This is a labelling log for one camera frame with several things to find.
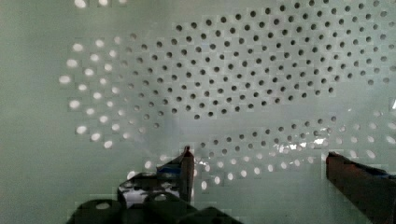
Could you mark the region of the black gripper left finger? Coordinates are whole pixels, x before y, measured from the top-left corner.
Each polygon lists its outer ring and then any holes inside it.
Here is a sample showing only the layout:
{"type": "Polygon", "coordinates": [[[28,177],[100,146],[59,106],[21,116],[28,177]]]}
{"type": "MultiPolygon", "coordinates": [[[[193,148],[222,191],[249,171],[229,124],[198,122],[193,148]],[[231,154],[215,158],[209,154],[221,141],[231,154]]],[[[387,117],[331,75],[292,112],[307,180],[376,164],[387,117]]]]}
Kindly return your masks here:
{"type": "Polygon", "coordinates": [[[171,161],[160,165],[155,172],[139,173],[118,186],[118,200],[126,208],[142,203],[151,193],[168,192],[185,202],[191,201],[194,156],[191,148],[171,161]]]}

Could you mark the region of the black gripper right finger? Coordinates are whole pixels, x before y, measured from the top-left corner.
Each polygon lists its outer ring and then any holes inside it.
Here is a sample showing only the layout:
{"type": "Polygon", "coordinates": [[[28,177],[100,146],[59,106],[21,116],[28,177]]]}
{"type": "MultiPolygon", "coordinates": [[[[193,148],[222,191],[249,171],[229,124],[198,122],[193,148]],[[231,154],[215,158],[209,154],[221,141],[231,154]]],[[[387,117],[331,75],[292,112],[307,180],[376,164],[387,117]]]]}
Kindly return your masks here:
{"type": "Polygon", "coordinates": [[[395,175],[330,152],[326,177],[373,224],[395,224],[395,175]]]}

